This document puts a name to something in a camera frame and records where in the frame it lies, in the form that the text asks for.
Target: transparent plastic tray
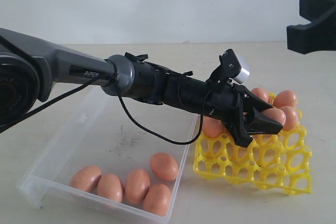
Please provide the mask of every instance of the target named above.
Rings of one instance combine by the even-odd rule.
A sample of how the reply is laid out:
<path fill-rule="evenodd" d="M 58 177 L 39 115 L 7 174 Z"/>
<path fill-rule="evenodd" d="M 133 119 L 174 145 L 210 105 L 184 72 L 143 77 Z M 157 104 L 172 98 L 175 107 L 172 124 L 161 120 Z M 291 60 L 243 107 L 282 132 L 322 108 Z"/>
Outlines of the transparent plastic tray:
<path fill-rule="evenodd" d="M 124 100 L 133 117 L 147 128 L 176 141 L 188 141 L 194 135 L 197 117 L 168 106 L 155 106 Z M 118 98 L 92 88 L 76 113 L 50 140 L 33 167 L 18 183 L 18 189 L 33 208 L 40 209 L 48 194 L 106 212 L 132 223 L 167 223 L 171 217 L 189 146 L 167 143 L 134 125 L 123 111 Z M 104 173 L 119 176 L 123 183 L 135 168 L 148 171 L 151 185 L 162 183 L 150 170 L 149 160 L 157 152 L 172 155 L 180 165 L 177 179 L 165 183 L 171 190 L 170 208 L 160 217 L 96 194 L 68 186 L 71 177 L 87 165 L 97 165 Z"/>

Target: white wall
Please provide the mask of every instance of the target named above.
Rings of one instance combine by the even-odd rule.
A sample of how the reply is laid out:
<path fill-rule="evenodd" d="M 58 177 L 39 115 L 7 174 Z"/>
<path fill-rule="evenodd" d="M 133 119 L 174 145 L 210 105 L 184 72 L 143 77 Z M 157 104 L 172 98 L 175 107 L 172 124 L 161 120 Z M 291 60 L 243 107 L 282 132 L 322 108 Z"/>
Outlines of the white wall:
<path fill-rule="evenodd" d="M 0 0 L 0 26 L 61 44 L 285 41 L 299 0 Z"/>

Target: yellow egg tray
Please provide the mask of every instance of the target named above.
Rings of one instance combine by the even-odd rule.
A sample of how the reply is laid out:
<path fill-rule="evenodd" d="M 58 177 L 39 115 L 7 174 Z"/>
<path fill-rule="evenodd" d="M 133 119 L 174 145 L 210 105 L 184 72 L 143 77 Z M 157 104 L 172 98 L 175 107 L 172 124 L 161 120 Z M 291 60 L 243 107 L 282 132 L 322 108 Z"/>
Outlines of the yellow egg tray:
<path fill-rule="evenodd" d="M 270 103 L 275 94 L 270 93 Z M 255 135 L 247 147 L 235 145 L 224 132 L 216 138 L 203 133 L 196 141 L 194 172 L 206 179 L 225 178 L 229 183 L 253 183 L 259 189 L 281 188 L 284 194 L 311 193 L 310 147 L 304 144 L 307 130 L 297 125 L 278 135 Z"/>

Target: table surface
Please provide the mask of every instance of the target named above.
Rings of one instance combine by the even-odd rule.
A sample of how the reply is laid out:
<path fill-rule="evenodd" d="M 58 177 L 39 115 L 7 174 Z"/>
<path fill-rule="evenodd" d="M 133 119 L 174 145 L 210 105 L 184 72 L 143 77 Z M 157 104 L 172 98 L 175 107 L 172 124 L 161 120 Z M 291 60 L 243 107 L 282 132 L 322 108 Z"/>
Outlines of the table surface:
<path fill-rule="evenodd" d="M 244 83 L 249 89 L 261 86 L 278 93 L 295 90 L 300 123 L 307 128 L 312 194 L 285 196 L 273 190 L 233 186 L 224 179 L 204 180 L 193 172 L 192 145 L 184 168 L 170 223 L 334 223 L 336 214 L 336 116 L 335 52 L 300 55 L 287 50 L 286 43 L 180 44 L 180 45 L 71 45 L 97 57 L 112 54 L 149 54 L 152 62 L 178 72 L 193 70 L 194 78 L 205 80 L 218 66 L 218 56 L 233 48 L 250 68 Z M 74 86 L 57 84 L 51 98 Z M 63 202 L 49 200 L 41 210 L 30 209 L 16 183 L 61 128 L 88 90 L 60 101 L 0 136 L 0 223 L 119 223 L 111 216 Z"/>

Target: egg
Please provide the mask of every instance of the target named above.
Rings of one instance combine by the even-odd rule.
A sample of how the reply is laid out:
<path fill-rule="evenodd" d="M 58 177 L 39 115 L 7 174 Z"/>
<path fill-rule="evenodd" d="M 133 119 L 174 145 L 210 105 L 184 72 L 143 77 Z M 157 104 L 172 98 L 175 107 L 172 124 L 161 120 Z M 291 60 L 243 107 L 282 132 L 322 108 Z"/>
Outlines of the egg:
<path fill-rule="evenodd" d="M 97 195 L 122 202 L 124 196 L 124 186 L 115 174 L 104 174 L 97 185 Z"/>
<path fill-rule="evenodd" d="M 224 126 L 220 120 L 209 118 L 207 116 L 203 117 L 203 133 L 210 137 L 218 137 L 224 131 Z"/>
<path fill-rule="evenodd" d="M 100 168 L 95 165 L 89 165 L 77 171 L 76 174 L 73 175 L 69 186 L 91 193 L 97 187 L 100 178 Z"/>
<path fill-rule="evenodd" d="M 164 184 L 152 186 L 143 201 L 143 210 L 159 216 L 166 216 L 172 194 Z"/>
<path fill-rule="evenodd" d="M 150 186 L 149 175 L 144 169 L 135 169 L 127 177 L 125 183 L 125 196 L 132 205 L 141 203 Z"/>
<path fill-rule="evenodd" d="M 179 165 L 167 153 L 156 153 L 150 159 L 150 168 L 156 177 L 164 181 L 173 181 L 177 178 Z"/>
<path fill-rule="evenodd" d="M 257 87 L 252 89 L 251 93 L 263 100 L 264 102 L 269 102 L 269 94 L 265 89 Z"/>
<path fill-rule="evenodd" d="M 296 128 L 299 123 L 299 113 L 296 109 L 292 108 L 291 106 L 282 106 L 280 108 L 284 111 L 286 115 L 286 122 L 284 124 L 283 129 L 285 131 L 291 131 Z"/>
<path fill-rule="evenodd" d="M 281 123 L 282 125 L 286 122 L 286 115 L 284 111 L 278 108 L 270 108 L 262 111 L 262 114 L 264 116 L 267 116 L 268 118 L 271 118 L 274 121 L 277 121 Z"/>
<path fill-rule="evenodd" d="M 291 106 L 292 108 L 295 108 L 297 104 L 297 95 L 292 90 L 285 90 L 279 93 L 273 101 L 273 106 L 276 108 L 281 108 L 282 106 Z"/>

